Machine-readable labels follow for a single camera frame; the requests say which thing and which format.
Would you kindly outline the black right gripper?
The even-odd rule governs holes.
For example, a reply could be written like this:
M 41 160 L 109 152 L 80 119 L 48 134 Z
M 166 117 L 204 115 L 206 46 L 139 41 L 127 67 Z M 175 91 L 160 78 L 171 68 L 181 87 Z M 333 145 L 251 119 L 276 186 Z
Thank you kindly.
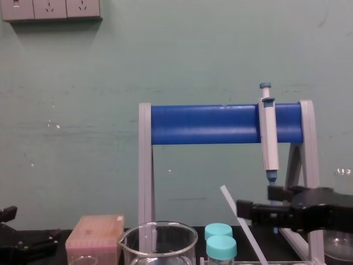
M 352 233 L 352 195 L 332 188 L 268 186 L 269 200 L 290 200 L 289 206 L 237 200 L 237 216 L 253 225 L 290 228 L 295 232 L 333 230 Z

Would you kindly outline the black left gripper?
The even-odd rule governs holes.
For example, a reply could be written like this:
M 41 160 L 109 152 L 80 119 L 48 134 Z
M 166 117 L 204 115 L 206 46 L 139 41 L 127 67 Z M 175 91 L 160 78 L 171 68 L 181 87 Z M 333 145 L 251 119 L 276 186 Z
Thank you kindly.
M 18 208 L 0 210 L 0 222 L 15 219 Z M 28 264 L 55 254 L 62 230 L 17 231 L 1 224 L 1 264 Z

